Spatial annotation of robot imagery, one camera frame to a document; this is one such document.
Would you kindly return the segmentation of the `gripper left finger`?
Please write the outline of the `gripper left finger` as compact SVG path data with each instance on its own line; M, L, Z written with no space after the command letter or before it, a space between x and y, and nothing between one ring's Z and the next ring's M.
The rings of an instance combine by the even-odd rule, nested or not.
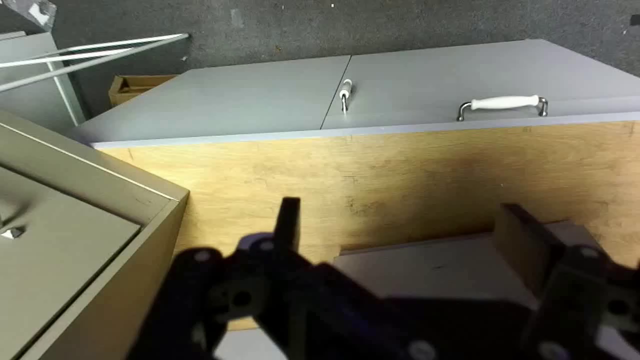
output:
M219 360L229 324L250 317L286 360L366 360L372 295L329 264L295 249L301 200L283 198L274 232L243 237L229 256L181 251L158 290L127 360Z

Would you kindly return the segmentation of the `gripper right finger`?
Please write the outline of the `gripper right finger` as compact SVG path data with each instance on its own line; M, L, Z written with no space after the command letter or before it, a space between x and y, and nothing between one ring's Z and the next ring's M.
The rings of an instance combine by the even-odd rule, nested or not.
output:
M640 360L640 263L599 246L567 244L518 203L502 203L494 248L537 306L525 323L525 360Z

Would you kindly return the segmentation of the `beige metal filing cabinet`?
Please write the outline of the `beige metal filing cabinet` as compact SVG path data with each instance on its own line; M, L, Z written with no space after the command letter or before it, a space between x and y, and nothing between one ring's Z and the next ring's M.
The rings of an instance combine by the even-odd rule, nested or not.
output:
M125 358L169 268L189 192L6 111L0 167L140 227L12 360Z

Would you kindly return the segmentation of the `wooden cabinet with grey doors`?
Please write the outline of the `wooden cabinet with grey doors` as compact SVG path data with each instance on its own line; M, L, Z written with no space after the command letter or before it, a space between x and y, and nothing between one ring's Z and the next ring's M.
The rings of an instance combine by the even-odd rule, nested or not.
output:
M242 235L270 230L288 196L301 198L300 250L313 262L484 231L507 202L574 220L616 260L640 260L640 120L92 147L188 189L177 251L229 255Z

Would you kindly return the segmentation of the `grey cabinet door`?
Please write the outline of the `grey cabinet door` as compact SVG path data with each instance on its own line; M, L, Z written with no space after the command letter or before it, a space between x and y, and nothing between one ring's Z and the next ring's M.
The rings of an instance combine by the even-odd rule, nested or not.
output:
M323 130L346 133L438 132L515 126L640 121L640 77L544 39L355 55L349 109L336 98ZM466 110L461 104L538 95L535 107Z
M68 133L98 148L317 131L349 55L192 69Z

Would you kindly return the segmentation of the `beige filing cabinet drawer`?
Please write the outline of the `beige filing cabinet drawer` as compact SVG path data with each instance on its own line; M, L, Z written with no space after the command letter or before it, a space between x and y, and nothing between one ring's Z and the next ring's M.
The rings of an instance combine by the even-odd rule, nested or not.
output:
M140 226L0 167L0 360L13 360Z

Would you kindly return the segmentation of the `grey metal cabinet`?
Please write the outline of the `grey metal cabinet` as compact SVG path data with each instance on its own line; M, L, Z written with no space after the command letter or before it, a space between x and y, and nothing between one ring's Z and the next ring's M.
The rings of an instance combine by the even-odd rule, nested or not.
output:
M48 32L0 39L0 63L32 59L57 48ZM57 133L87 120L83 101L66 74L0 92L0 110Z

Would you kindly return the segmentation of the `grey board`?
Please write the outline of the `grey board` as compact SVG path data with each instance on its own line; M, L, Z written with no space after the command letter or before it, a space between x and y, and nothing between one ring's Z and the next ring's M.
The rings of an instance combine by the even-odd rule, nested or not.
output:
M565 245L602 249L588 230L571 221L546 225ZM330 264L381 297L508 300L533 309L537 300L498 255L490 233L462 235L361 250L343 250ZM599 329L598 345L622 360L640 353L610 326ZM229 330L217 350L220 360L285 360L256 325Z

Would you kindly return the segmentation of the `cardboard box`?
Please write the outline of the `cardboard box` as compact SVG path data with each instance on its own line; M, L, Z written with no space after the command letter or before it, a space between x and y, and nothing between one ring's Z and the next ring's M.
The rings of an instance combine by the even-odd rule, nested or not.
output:
M176 74L167 75L116 75L110 85L110 107L114 108L135 97L178 77Z

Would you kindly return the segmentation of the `white rod stand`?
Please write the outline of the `white rod stand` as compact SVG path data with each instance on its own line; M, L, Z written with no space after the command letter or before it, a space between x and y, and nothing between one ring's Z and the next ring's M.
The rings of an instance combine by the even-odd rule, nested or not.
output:
M62 48L49 53L35 55L28 59L15 60L0 63L0 69L18 68L22 66L32 66L39 64L59 63L71 60L82 60L82 63L62 68L50 70L46 73L30 76L25 79L14 80L5 84L0 84L0 93L13 91L27 85L53 79L58 76L68 75L83 69L92 68L114 60L123 59L128 56L150 51L169 44L189 39L189 33L176 33L149 38L126 39L121 41L103 42L89 45L79 45L75 47Z

